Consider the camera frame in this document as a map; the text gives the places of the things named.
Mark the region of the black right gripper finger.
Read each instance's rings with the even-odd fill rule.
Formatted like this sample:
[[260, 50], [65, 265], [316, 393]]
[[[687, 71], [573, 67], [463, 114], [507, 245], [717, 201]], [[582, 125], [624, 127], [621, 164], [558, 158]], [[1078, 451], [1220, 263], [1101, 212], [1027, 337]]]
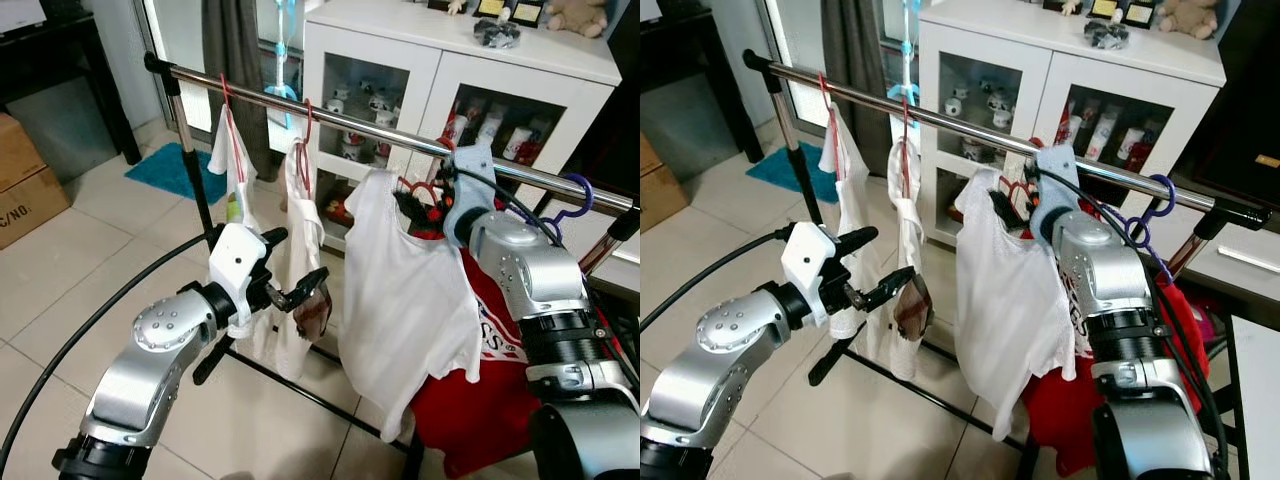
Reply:
[[1010, 197], [997, 189], [989, 192], [992, 209], [1005, 229], [1021, 229], [1023, 219], [1018, 215]]
[[429, 210], [410, 192], [394, 191], [397, 207], [410, 220], [410, 233], [426, 230], [430, 223]]

